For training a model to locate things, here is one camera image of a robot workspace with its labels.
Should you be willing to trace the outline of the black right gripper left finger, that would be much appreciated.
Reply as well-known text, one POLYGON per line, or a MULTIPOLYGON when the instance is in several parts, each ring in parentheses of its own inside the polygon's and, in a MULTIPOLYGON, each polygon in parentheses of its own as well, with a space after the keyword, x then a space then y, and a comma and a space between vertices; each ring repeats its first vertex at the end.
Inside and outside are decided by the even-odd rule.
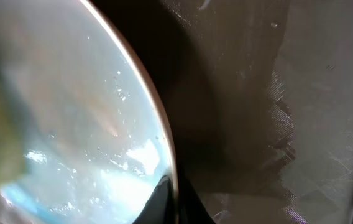
POLYGON ((170 178, 163 176, 133 224, 174 224, 175 209, 172 193, 170 178))

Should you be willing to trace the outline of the white plate large blue smear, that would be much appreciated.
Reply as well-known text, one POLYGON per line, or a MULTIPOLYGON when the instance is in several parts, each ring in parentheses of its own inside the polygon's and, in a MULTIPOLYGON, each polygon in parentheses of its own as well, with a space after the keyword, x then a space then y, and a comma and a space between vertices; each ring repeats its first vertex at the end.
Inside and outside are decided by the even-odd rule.
POLYGON ((133 223, 177 169, 142 62, 91 1, 0 1, 0 81, 25 174, 0 188, 0 223, 133 223))

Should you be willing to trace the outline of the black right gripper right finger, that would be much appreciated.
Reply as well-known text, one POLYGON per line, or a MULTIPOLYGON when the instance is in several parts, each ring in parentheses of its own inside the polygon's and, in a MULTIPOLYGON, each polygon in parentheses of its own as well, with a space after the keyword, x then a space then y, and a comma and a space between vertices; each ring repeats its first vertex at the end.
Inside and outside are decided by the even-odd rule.
POLYGON ((215 224, 182 167, 178 168, 178 223, 215 224))

